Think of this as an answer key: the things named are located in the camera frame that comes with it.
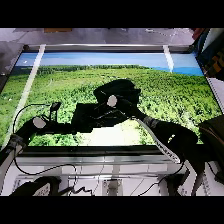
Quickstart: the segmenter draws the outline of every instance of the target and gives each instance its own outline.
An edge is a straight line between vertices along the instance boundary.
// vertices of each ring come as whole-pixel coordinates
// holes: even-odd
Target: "displayed landscape image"
[[[36,54],[26,53],[17,62],[0,95],[0,145],[12,123]],[[141,89],[138,107],[154,118],[181,124],[198,136],[197,124],[219,116],[221,110],[196,64],[174,55],[174,68],[164,54],[149,53],[45,53],[26,105],[62,102],[58,122],[71,122],[77,103],[97,103],[94,89],[116,79],[129,79]],[[16,129],[34,116],[49,114],[49,107],[29,107]],[[35,136],[30,146],[97,146],[154,144],[133,120],[91,133]]]

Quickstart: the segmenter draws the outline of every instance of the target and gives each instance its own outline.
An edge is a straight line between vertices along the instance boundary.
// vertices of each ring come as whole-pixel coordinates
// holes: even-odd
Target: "white joint cap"
[[[33,119],[33,124],[34,124],[37,128],[41,129],[41,128],[43,128],[43,127],[46,125],[46,122],[45,122],[44,120],[42,120],[40,117],[35,117],[35,118]]]
[[[116,104],[117,104],[117,97],[114,96],[114,95],[111,95],[111,96],[108,98],[107,105],[110,106],[110,107],[115,107]]]

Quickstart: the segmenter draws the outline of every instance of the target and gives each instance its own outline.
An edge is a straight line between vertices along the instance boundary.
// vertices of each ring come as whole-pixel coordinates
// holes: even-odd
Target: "metal bracket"
[[[111,179],[104,180],[102,186],[102,195],[103,196],[122,196],[122,180],[121,179]]]

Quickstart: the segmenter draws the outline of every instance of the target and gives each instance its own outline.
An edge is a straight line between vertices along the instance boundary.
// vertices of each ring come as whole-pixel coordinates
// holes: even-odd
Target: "green field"
[[[0,95],[0,145],[4,141],[30,67],[18,67]],[[188,76],[153,70],[137,65],[40,66],[26,105],[60,101],[59,122],[70,122],[77,103],[96,103],[93,90],[115,79],[130,79],[141,89],[138,107],[146,114],[179,123],[198,133],[197,124],[221,114],[203,76]],[[33,116],[48,114],[49,108],[29,108],[21,116],[18,127]],[[119,126],[126,144],[154,144],[135,121]],[[91,134],[36,136],[30,145],[85,145]]]

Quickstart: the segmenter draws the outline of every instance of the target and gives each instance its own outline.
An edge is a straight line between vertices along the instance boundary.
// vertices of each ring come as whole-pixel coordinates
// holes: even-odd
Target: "blue sky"
[[[17,66],[32,66],[36,53],[23,53]],[[192,54],[172,54],[174,67],[198,67]],[[163,53],[45,53],[41,65],[138,64],[168,68]]]

